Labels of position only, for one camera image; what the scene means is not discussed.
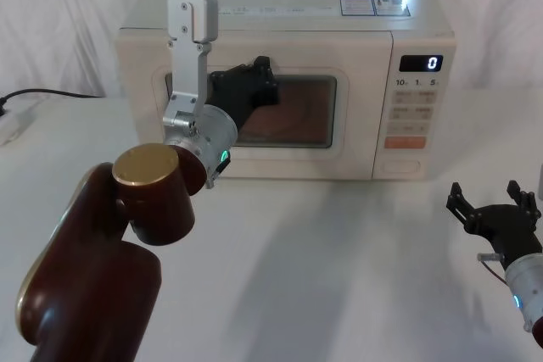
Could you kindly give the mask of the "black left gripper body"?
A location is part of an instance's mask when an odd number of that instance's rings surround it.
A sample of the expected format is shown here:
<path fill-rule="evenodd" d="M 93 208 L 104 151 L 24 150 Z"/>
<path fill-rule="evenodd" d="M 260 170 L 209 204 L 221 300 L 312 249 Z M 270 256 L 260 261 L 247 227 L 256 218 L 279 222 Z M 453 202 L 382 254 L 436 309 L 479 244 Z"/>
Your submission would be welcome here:
<path fill-rule="evenodd" d="M 210 87 L 211 94 L 207 103 L 224 111 L 233 120 L 238 131 L 255 110 L 279 103 L 276 81 L 211 77 Z"/>

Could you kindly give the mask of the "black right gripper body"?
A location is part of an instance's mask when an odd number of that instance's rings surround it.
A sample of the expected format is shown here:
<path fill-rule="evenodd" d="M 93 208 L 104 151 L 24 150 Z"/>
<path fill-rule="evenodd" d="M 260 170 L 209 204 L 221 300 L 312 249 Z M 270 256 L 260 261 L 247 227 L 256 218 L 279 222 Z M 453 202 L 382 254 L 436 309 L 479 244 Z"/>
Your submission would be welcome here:
<path fill-rule="evenodd" d="M 521 209 L 516 205 L 495 204 L 475 209 L 467 216 L 467 233 L 486 239 L 501 256 L 501 266 L 533 253 L 542 253 L 535 235 L 541 217 L 538 209 Z"/>

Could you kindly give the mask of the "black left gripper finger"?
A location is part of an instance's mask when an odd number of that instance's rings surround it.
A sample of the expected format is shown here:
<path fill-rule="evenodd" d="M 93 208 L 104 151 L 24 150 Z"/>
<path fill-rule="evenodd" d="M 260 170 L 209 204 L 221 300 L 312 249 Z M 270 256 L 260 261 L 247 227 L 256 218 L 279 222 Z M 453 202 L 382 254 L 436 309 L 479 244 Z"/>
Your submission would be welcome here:
<path fill-rule="evenodd" d="M 271 59 L 267 56 L 258 56 L 252 63 L 252 71 L 260 80 L 266 83 L 274 83 L 275 77 L 272 72 Z"/>
<path fill-rule="evenodd" d="M 242 75 L 249 73 L 252 70 L 251 65 L 238 65 L 229 70 L 216 70 L 210 73 L 210 80 L 216 81 L 229 81 L 232 78 L 238 78 Z"/>

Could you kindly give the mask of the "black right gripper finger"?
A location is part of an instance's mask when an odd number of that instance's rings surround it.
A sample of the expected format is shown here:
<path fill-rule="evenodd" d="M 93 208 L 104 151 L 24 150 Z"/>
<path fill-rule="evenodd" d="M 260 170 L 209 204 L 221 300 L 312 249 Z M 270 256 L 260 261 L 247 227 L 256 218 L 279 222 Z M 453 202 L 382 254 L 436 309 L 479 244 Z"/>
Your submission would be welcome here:
<path fill-rule="evenodd" d="M 481 232 L 482 214 L 464 198 L 458 182 L 451 185 L 446 208 L 462 223 L 466 233 Z"/>
<path fill-rule="evenodd" d="M 507 194 L 533 223 L 541 218 L 533 192 L 523 191 L 515 180 L 510 180 L 507 185 Z"/>

